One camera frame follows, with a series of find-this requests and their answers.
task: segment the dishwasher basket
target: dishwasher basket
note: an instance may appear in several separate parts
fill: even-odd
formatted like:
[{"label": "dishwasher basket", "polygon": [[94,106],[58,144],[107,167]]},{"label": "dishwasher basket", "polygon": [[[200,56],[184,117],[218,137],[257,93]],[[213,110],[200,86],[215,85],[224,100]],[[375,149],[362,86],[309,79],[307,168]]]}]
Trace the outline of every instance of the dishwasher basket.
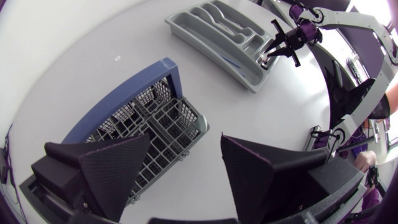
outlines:
[{"label": "dishwasher basket", "polygon": [[182,96],[178,68],[169,58],[145,68],[105,96],[62,143],[148,134],[150,148],[127,205],[150,187],[208,131],[203,115]]}]

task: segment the gray plastic cutlery tray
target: gray plastic cutlery tray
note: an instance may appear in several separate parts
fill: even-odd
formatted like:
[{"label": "gray plastic cutlery tray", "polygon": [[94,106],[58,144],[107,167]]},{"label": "gray plastic cutlery tray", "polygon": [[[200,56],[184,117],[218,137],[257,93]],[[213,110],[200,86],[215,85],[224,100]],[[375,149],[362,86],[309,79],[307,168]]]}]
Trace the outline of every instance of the gray plastic cutlery tray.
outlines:
[{"label": "gray plastic cutlery tray", "polygon": [[221,1],[208,1],[165,18],[173,34],[212,59],[255,93],[264,84],[278,57],[267,69],[261,54],[271,35],[252,20]]}]

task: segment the round table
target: round table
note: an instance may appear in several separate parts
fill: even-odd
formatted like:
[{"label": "round table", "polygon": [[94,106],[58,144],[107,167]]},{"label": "round table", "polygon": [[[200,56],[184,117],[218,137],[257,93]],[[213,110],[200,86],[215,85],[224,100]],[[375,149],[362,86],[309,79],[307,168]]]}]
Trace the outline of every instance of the round table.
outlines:
[{"label": "round table", "polygon": [[[236,217],[221,158],[221,133],[301,151],[311,127],[328,129],[330,106],[322,71],[305,46],[302,64],[281,57],[263,87],[250,93],[217,64],[170,31],[164,18],[201,0],[152,0],[100,25],[70,47],[41,77],[18,112],[10,133],[16,184],[32,175],[45,142],[62,142],[74,125],[111,90],[148,65],[170,57],[180,72],[183,95],[210,130],[141,196],[126,207],[122,223],[150,217],[209,220]],[[247,0],[225,0],[270,34],[275,15]],[[284,30],[289,26],[277,19]],[[43,219],[20,192],[30,223]]]}]

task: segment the wire rack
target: wire rack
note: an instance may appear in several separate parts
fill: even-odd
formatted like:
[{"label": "wire rack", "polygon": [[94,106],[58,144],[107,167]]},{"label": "wire rack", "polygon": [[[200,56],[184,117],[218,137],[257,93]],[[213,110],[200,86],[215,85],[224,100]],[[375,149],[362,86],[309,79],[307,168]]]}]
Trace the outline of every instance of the wire rack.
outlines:
[{"label": "wire rack", "polygon": [[148,134],[150,148],[127,204],[135,203],[205,134],[194,127],[198,111],[185,99],[172,97],[166,79],[156,82],[116,110],[86,142]]}]

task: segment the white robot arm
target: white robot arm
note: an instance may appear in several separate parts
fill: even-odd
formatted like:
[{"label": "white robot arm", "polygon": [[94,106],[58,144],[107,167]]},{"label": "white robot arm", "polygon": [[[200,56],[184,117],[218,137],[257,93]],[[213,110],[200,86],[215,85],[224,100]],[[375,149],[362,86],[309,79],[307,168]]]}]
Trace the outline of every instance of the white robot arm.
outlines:
[{"label": "white robot arm", "polygon": [[388,29],[380,24],[373,16],[364,15],[357,12],[335,12],[320,7],[310,9],[303,7],[302,5],[292,6],[290,8],[290,16],[295,20],[298,27],[286,34],[284,34],[282,31],[285,36],[284,39],[278,40],[277,35],[274,43],[272,43],[267,50],[270,50],[274,46],[285,42],[286,47],[283,48],[284,52],[282,50],[279,52],[276,50],[273,53],[268,54],[268,56],[294,56],[294,50],[301,48],[303,44],[310,43],[314,39],[316,39],[315,41],[322,41],[322,34],[320,33],[318,27],[321,27],[322,29],[355,27],[371,30],[376,33],[380,44],[386,50],[379,75],[370,88],[368,94],[362,99],[358,107],[351,114],[346,114],[343,116],[341,119],[342,122],[337,124],[335,127],[331,127],[333,128],[332,130],[329,130],[331,136],[329,137],[327,146],[332,153],[348,141],[357,128],[372,113],[385,94],[388,85],[398,72],[397,46],[393,41]]}]

